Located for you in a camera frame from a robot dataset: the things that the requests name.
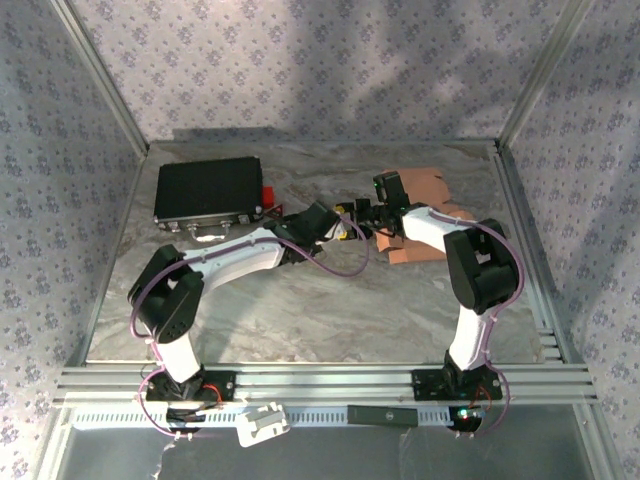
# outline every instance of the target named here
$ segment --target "purple floral pattern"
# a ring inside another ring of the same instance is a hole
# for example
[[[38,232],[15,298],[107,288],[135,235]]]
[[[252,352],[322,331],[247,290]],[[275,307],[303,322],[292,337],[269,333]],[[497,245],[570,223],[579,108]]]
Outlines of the purple floral pattern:
[[[527,0],[76,0],[148,141],[496,137],[561,11]]]
[[[137,161],[48,2],[0,18],[0,478],[25,478]]]
[[[640,478],[640,7],[595,2],[512,147],[629,478]]]

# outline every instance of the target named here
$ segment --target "red wire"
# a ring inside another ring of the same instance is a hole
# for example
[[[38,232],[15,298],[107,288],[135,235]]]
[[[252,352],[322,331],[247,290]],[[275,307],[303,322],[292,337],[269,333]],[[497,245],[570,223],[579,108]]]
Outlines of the red wire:
[[[476,398],[473,399],[473,401],[469,404],[467,408],[472,408],[476,404],[476,401],[478,400],[478,394],[480,392],[484,393],[484,396],[487,397],[487,400],[489,400],[489,406],[485,409],[485,412],[488,412],[489,410],[491,410],[491,404],[492,404],[491,395],[489,395],[489,392],[487,391],[487,389],[484,388],[482,385],[478,385],[478,389],[476,390]]]
[[[202,388],[206,388],[208,390],[213,390],[214,392],[216,392],[216,394],[218,395],[218,403],[222,402],[222,394],[220,393],[220,390],[218,390],[218,387],[211,383],[205,383]]]

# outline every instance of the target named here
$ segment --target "metal corner post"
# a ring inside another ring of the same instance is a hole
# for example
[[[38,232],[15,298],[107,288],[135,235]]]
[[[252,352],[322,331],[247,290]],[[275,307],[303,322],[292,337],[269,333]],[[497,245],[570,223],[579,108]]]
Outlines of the metal corner post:
[[[580,28],[594,0],[568,0],[542,49],[499,137],[500,148],[510,146],[538,102],[551,75]]]
[[[129,219],[129,213],[131,212],[131,205],[133,204],[133,199],[135,197],[135,192],[138,186],[138,182],[140,181],[140,174],[145,165],[144,163],[145,160],[146,160],[146,155],[143,155],[138,165],[138,168],[136,169],[136,173],[135,173],[135,176],[133,177],[133,181],[131,182],[129,195],[127,196],[127,200],[124,205],[124,209],[122,211],[122,216],[120,217],[120,223],[118,225],[118,230],[116,232],[115,242],[113,244],[113,248],[111,249],[111,253],[109,254],[109,260],[105,267],[105,272],[102,277],[102,282],[100,282],[100,289],[98,290],[98,296],[96,297],[96,300],[93,304],[91,317],[89,318],[89,324],[87,325],[87,328],[82,337],[82,341],[78,347],[78,350],[75,352],[73,356],[72,364],[74,365],[86,364],[87,355],[89,354],[89,349],[91,347],[91,340],[93,339],[93,332],[96,328],[96,323],[98,322],[98,316],[100,315],[102,302],[104,301],[104,297],[107,293],[107,288],[109,287],[109,280],[111,278],[111,273],[113,272],[113,267],[116,264],[118,246],[120,245],[120,241],[122,240],[122,236],[124,235],[124,230],[127,226],[127,220]]]
[[[131,112],[123,100],[118,88],[113,83],[100,55],[96,51],[75,8],[68,0],[49,0],[55,12],[60,17],[65,30],[71,37],[78,55],[96,86],[102,93],[107,105],[113,112],[118,124],[131,142],[139,157],[146,155],[149,145],[138,128]]]
[[[551,299],[550,292],[552,289],[549,282],[549,274],[535,259],[534,252],[541,247],[536,241],[537,233],[535,227],[530,226],[527,222],[528,206],[526,199],[519,193],[518,185],[520,180],[513,157],[511,157],[508,148],[501,153],[498,153],[494,148],[494,152],[490,153],[490,157],[493,160],[500,184],[505,193],[507,207],[512,218],[514,218],[514,236],[521,247],[523,260],[527,267],[532,295],[531,304],[535,309],[534,315],[540,318],[544,328],[553,330],[562,360],[569,363],[577,363],[580,361],[577,352],[575,348],[572,348],[564,334]]]

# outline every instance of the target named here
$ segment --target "brown cloth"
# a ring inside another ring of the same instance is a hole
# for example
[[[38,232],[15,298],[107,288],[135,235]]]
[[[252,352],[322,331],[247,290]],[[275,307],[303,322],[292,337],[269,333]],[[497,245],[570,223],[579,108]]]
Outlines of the brown cloth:
[[[411,203],[425,203],[440,212],[473,220],[473,216],[453,203],[447,184],[442,179],[442,172],[433,167],[400,168],[395,170],[400,174],[402,185],[409,195]],[[429,245],[414,240],[403,240],[400,237],[389,238],[376,233],[378,251],[388,250],[389,263],[423,262],[429,260],[444,260],[446,255]]]

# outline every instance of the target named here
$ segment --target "black mounting bracket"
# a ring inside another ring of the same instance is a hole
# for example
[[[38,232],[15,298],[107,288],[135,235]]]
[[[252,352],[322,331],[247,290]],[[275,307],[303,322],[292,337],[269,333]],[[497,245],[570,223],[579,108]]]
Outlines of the black mounting bracket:
[[[233,400],[236,389],[236,372],[208,371],[204,368],[183,383],[175,382],[168,373],[155,375],[147,386],[147,402],[174,402],[189,400],[196,402],[218,402],[218,395],[213,389],[204,388],[213,385],[220,392],[223,402]]]
[[[498,374],[482,365],[473,370],[459,370],[449,351],[445,355],[444,367],[420,369],[411,372],[413,398],[416,401],[456,400],[471,402],[476,399],[480,387],[491,400],[502,399],[502,388]]]

